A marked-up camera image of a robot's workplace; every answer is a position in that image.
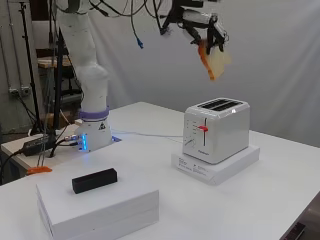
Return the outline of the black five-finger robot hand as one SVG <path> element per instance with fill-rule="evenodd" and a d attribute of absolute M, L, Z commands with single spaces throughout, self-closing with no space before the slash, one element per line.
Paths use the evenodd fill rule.
<path fill-rule="evenodd" d="M 213 47 L 218 47 L 223 52 L 228 34 L 219 22 L 218 15 L 197 11 L 197 8 L 204 6 L 205 1 L 219 2 L 220 0 L 172 0 L 171 8 L 160 27 L 160 34 L 166 34 L 170 24 L 177 24 L 192 37 L 191 44 L 206 43 L 207 55 Z"/>

